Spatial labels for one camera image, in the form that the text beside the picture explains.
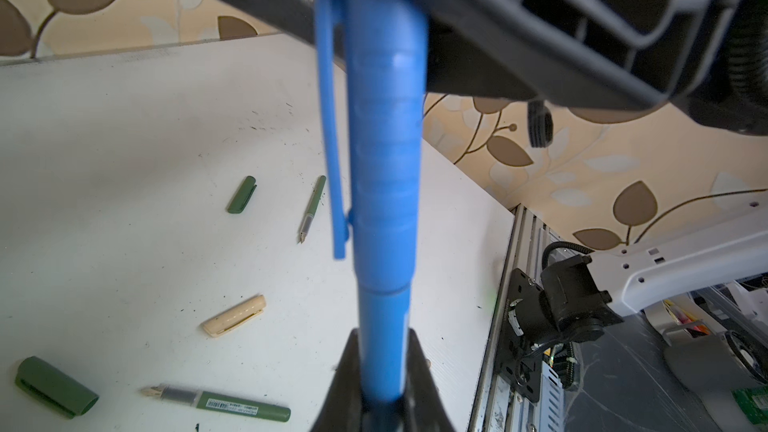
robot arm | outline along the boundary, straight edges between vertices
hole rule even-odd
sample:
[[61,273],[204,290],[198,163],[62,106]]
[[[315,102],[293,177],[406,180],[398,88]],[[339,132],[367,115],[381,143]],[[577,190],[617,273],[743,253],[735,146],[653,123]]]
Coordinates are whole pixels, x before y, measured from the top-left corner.
[[[315,43],[312,0],[222,1]],[[768,135],[766,0],[413,2],[429,18],[429,92],[638,114],[668,100],[703,125]],[[333,42],[350,62],[340,30]]]
[[763,193],[673,235],[549,265],[541,288],[513,299],[510,322],[533,344],[595,340],[621,317],[658,301],[767,269]]

white table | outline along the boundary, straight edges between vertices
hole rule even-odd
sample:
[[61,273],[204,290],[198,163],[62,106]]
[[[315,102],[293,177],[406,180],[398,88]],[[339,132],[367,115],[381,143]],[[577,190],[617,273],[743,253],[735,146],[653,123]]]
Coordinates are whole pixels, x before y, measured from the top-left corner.
[[[337,71],[341,109],[343,80]],[[325,173],[316,95],[313,50],[282,35],[0,67],[4,430],[309,429],[357,316],[352,261],[331,257],[325,198],[296,244]],[[227,214],[246,175],[254,196]],[[412,327],[457,430],[512,219],[424,145]],[[201,331],[255,294],[264,314],[222,338]],[[99,402],[70,421],[36,404],[13,385],[31,355]],[[293,415],[281,424],[138,392],[159,383]]]

pen nib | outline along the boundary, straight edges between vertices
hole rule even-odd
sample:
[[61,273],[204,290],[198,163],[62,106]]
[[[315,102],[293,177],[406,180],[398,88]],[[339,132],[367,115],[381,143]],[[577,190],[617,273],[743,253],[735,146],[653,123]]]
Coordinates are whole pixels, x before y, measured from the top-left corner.
[[141,389],[141,393],[143,395],[146,395],[147,397],[159,397],[163,393],[164,387],[157,386],[157,387],[147,387]]

beige pen cap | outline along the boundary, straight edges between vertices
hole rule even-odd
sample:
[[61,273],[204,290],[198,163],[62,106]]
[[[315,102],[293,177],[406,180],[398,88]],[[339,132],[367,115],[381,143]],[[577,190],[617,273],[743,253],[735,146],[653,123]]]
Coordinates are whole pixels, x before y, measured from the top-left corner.
[[257,295],[203,322],[203,330],[211,337],[219,337],[261,314],[264,307],[266,299],[263,295]]

wallpaper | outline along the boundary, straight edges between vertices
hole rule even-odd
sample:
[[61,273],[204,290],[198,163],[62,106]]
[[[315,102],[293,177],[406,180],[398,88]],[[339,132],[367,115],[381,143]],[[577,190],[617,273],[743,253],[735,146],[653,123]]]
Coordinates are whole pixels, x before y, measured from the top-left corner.
[[504,206],[522,203],[563,240],[598,250],[768,189],[768,137],[700,126],[671,104],[639,115],[548,106],[554,139],[533,149],[525,103],[428,94],[424,138]]
[[0,0],[0,61],[273,32],[218,0]]

